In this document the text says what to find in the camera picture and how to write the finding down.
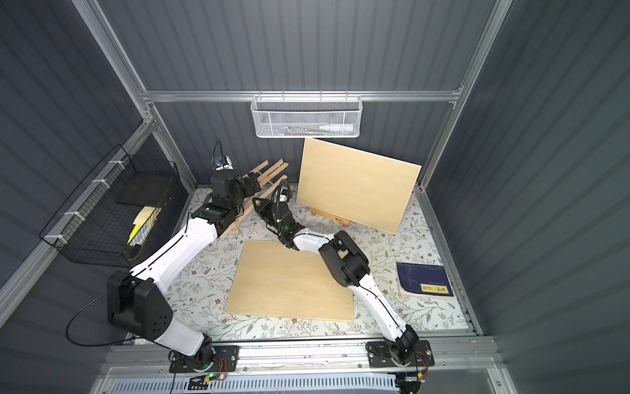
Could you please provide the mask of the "plywood board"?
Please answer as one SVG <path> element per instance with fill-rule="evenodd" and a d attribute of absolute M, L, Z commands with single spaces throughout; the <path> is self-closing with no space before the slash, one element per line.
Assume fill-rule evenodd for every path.
<path fill-rule="evenodd" d="M 246 241 L 226 301 L 228 315 L 350 322 L 353 293 L 322 257 L 277 241 Z"/>
<path fill-rule="evenodd" d="M 306 139 L 297 202 L 395 234 L 421 169 L 418 164 Z"/>

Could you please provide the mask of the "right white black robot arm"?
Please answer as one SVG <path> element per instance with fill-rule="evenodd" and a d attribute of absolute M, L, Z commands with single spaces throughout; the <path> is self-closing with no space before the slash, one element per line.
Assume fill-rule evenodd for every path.
<path fill-rule="evenodd" d="M 396 364 L 421 363 L 428 367 L 428 356 L 417 350 L 418 334 L 395 312 L 379 289 L 366 254 L 346 231 L 324 234 L 298 223 L 288 205 L 291 197 L 289 184 L 282 181 L 269 198 L 253 198 L 254 210 L 286 248 L 320 255 L 333 279 L 362 300 Z"/>

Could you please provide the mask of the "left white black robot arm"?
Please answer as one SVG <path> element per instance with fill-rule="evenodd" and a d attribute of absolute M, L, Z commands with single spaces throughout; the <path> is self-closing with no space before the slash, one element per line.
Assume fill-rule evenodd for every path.
<path fill-rule="evenodd" d="M 168 348 L 194 369 L 208 369 L 214 359 L 212 339 L 176 318 L 166 293 L 198 252 L 244 213 L 244 200 L 260 190 L 253 172 L 244 176 L 232 169 L 215 172 L 212 192 L 186 225 L 144 262 L 108 279 L 108 323 Z"/>

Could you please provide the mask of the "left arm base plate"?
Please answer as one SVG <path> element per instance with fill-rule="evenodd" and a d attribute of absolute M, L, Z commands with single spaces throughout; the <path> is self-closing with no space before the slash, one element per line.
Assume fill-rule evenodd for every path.
<path fill-rule="evenodd" d="M 173 351 L 169 355 L 169 372 L 231 373 L 236 370 L 241 348 L 239 346 L 203 346 L 194 356 Z"/>

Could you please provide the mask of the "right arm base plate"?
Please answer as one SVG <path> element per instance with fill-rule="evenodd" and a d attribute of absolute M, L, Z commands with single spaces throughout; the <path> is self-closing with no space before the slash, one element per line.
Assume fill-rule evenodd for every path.
<path fill-rule="evenodd" d="M 430 343 L 417 341 L 413 349 L 391 341 L 369 341 L 365 344 L 371 368 L 433 367 L 435 365 Z"/>

